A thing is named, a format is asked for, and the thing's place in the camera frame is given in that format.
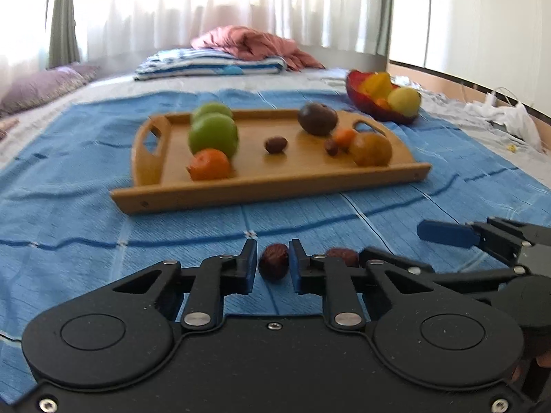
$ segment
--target pillow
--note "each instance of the pillow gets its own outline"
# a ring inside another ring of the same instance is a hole
[[[86,85],[86,82],[84,77],[68,66],[22,77],[13,82],[0,102],[0,116],[43,106]]]
[[[241,60],[214,49],[180,48],[160,51],[136,69],[136,80],[197,75],[275,74],[287,69],[279,56],[264,60]]]
[[[68,66],[81,75],[86,82],[92,82],[96,77],[97,71],[100,69],[100,67],[95,65],[79,64],[78,62],[74,62]]]

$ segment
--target blue bedsheet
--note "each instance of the blue bedsheet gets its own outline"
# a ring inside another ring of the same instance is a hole
[[[73,106],[0,174],[0,395],[33,380],[21,353],[27,323],[41,311],[167,258],[198,265],[237,253],[246,237],[259,251],[299,238],[307,253],[331,246],[378,246],[432,264],[439,272],[501,265],[478,250],[424,243],[425,218],[484,221],[487,216],[551,224],[549,189],[446,121],[425,112],[411,127],[387,123],[418,161],[433,164],[426,181],[294,200],[128,217],[109,190],[131,185],[130,148],[151,114],[191,111],[219,99],[231,108],[297,108],[316,100],[354,110],[333,91],[164,92]],[[290,278],[257,275],[247,297],[230,296],[226,312],[306,314],[314,295],[293,293]]]

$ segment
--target folded blanket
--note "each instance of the folded blanket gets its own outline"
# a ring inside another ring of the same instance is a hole
[[[301,68],[325,68],[314,57],[301,51],[294,40],[246,26],[218,27],[194,39],[191,46],[195,49],[213,48],[225,51],[243,60],[282,56],[287,66],[294,71]]]
[[[242,60],[214,49],[178,48],[159,51],[145,59],[137,69],[135,80],[157,77],[276,74],[287,68],[285,59],[279,56],[263,60]]]

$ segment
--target purple pillow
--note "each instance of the purple pillow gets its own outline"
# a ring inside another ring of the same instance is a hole
[[[13,82],[0,102],[0,116],[43,106],[84,85],[87,81],[68,66],[39,71]]]
[[[79,64],[78,62],[74,62],[68,66],[85,78],[86,82],[92,82],[96,77],[97,71],[100,69],[100,67],[95,65]]]

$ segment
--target red bowl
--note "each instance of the red bowl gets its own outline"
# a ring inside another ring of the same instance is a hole
[[[411,124],[414,122],[419,117],[419,113],[413,117],[407,117],[393,110],[385,110],[375,104],[375,101],[369,96],[357,90],[360,84],[372,74],[374,73],[362,73],[358,70],[352,70],[346,76],[346,93],[348,93],[348,97],[357,109],[371,115],[377,121],[392,121],[396,124]],[[392,84],[392,87],[398,88],[399,86]]]

